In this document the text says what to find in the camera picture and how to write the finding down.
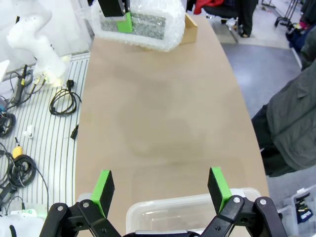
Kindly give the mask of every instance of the yellow connector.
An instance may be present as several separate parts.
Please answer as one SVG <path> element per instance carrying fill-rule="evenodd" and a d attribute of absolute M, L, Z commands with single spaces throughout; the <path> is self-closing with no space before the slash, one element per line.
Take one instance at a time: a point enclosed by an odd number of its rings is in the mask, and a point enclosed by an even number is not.
<path fill-rule="evenodd" d="M 20 147 L 20 146 L 17 146 L 16 148 L 13 149 L 13 152 L 12 152 L 12 156 L 13 158 L 17 158 L 19 155 L 22 155 L 23 154 L 23 148 Z"/>

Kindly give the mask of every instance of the beige tabletop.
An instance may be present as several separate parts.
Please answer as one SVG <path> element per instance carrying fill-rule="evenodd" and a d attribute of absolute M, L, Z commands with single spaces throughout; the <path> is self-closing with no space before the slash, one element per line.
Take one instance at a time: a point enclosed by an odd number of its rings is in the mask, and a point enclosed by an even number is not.
<path fill-rule="evenodd" d="M 206 194 L 210 166 L 231 188 L 267 196 L 260 151 L 240 88 L 208 21 L 196 43 L 164 53 L 96 38 L 84 87 L 76 198 L 113 172 L 109 220 L 147 200 Z"/>

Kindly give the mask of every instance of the chair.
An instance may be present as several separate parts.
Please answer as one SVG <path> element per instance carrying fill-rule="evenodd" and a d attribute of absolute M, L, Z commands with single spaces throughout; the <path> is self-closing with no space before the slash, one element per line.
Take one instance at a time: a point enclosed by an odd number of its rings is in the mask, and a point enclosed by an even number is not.
<path fill-rule="evenodd" d="M 236 25 L 238 26 L 238 14 L 234 7 L 231 6 L 204 6 L 203 9 L 206 11 L 206 18 L 211 19 L 212 16 L 219 16 L 222 18 L 222 24 L 226 24 L 228 30 L 232 34 L 236 43 L 238 43 L 238 33 L 227 24 L 227 20 L 234 18 Z"/>

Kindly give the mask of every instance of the gray jacket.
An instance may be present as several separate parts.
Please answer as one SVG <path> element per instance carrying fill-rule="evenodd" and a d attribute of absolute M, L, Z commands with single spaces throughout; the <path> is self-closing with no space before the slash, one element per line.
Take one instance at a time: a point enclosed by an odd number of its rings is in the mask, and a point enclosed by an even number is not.
<path fill-rule="evenodd" d="M 272 140 L 295 170 L 316 164 L 316 28 L 301 51 L 303 71 L 268 103 Z"/>

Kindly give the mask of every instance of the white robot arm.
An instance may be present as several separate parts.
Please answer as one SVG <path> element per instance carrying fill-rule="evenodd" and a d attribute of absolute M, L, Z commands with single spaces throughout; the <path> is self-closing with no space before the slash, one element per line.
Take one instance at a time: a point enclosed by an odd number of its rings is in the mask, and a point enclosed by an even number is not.
<path fill-rule="evenodd" d="M 7 35 L 8 44 L 32 52 L 37 60 L 34 76 L 45 73 L 47 83 L 53 83 L 64 74 L 66 64 L 51 47 L 48 38 L 38 33 L 51 19 L 51 11 L 37 0 L 12 0 L 12 4 L 20 20 Z"/>

